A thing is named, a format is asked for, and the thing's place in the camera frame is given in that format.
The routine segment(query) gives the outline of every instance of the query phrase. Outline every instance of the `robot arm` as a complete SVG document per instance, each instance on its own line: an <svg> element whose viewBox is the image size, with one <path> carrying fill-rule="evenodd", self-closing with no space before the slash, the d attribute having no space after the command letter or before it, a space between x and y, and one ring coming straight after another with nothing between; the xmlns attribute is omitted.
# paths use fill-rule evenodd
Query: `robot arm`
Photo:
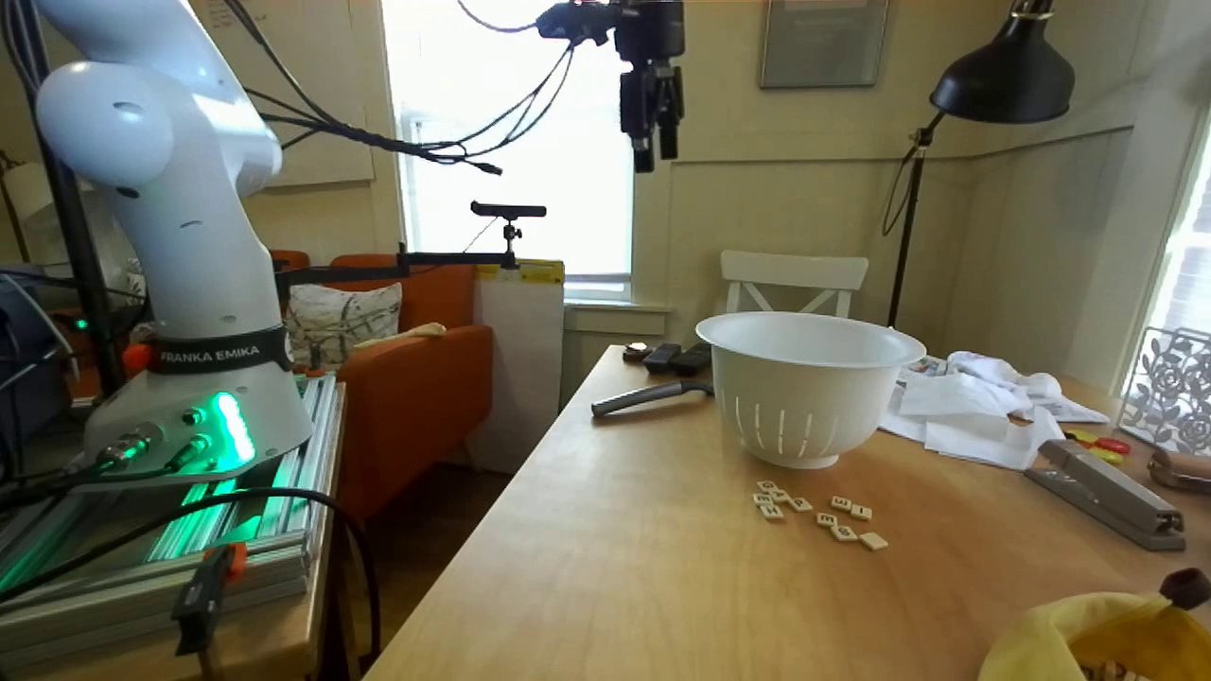
<svg viewBox="0 0 1211 681"><path fill-rule="evenodd" d="M85 450L151 441L126 471L222 476L287 452L306 412L285 365L270 251L243 194L278 170L278 143L186 0L39 0L83 54L39 89L39 130L93 180L153 314L151 369L85 422Z"/></svg>

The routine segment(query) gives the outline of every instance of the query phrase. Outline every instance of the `white bowl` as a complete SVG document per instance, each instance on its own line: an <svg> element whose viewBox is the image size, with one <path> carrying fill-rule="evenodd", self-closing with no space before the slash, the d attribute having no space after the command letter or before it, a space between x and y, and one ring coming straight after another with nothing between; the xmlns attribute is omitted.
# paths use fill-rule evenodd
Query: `white bowl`
<svg viewBox="0 0 1211 681"><path fill-rule="evenodd" d="M705 316L716 402L743 450L787 464L828 469L864 447L896 373L922 344L889 326L825 314L743 310Z"/></svg>

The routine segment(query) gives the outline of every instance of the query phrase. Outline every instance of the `lamp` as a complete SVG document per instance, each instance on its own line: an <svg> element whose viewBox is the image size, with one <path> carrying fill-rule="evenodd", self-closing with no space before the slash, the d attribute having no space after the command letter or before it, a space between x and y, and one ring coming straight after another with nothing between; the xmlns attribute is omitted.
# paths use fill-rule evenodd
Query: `lamp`
<svg viewBox="0 0 1211 681"><path fill-rule="evenodd" d="M1044 40L1049 19L1052 19L1052 0L1019 0L1005 24L997 27L997 34L982 50L954 61L941 73L929 93L939 112L912 135L912 147L900 160L900 165L909 165L909 198L905 198L889 326L896 326L896 314L900 314L900 292L905 292L905 270L909 270L909 247L912 247L912 223L917 223L917 199L918 199L918 177L922 177L922 150L929 147L939 121L948 112L968 121L1030 126L1030 121L1052 121L1067 112L1076 73Z"/></svg>

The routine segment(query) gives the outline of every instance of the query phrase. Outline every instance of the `orange armchair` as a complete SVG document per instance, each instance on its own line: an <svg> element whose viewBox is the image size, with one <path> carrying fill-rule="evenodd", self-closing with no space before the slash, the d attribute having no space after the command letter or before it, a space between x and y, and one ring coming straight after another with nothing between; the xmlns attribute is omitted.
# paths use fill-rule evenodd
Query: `orange armchair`
<svg viewBox="0 0 1211 681"><path fill-rule="evenodd" d="M330 270L389 270L393 254L346 254ZM490 407L490 330L473 321L476 271L411 270L401 286L401 330L442 321L439 335L389 335L340 364L345 426L335 500L372 519L439 459L460 452Z"/></svg>

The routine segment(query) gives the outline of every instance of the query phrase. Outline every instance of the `yellow object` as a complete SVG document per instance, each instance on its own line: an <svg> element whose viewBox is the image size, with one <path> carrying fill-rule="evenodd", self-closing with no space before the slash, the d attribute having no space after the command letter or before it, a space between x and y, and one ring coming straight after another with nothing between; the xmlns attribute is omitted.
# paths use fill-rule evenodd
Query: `yellow object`
<svg viewBox="0 0 1211 681"><path fill-rule="evenodd" d="M1149 595L1079 595L1030 608L982 653L981 681L1083 681L1120 666L1146 681L1206 681L1211 626Z"/></svg>

